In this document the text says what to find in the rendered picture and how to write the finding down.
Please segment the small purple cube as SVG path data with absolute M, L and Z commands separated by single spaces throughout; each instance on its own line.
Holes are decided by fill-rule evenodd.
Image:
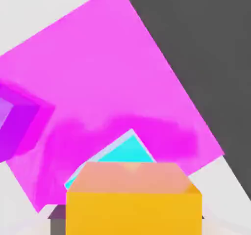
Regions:
M 0 162 L 35 147 L 55 106 L 0 80 Z

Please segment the large magenta box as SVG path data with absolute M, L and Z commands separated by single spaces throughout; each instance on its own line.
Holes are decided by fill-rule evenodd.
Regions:
M 36 211 L 64 204 L 74 171 L 133 129 L 186 175 L 223 150 L 129 0 L 90 0 L 0 56 L 0 80 L 55 106 L 7 164 Z

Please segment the small cyan cube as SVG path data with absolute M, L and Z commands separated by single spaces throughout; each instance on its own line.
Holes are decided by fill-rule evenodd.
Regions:
M 156 162 L 133 129 L 87 160 L 88 162 Z

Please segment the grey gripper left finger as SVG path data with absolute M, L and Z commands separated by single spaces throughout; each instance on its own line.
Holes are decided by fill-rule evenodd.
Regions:
M 48 217 L 50 220 L 50 235 L 66 235 L 66 206 L 57 205 Z

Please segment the small orange cube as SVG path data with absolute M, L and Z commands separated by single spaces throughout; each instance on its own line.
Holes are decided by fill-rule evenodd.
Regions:
M 66 193 L 66 235 L 202 235 L 202 195 L 174 163 L 89 162 Z

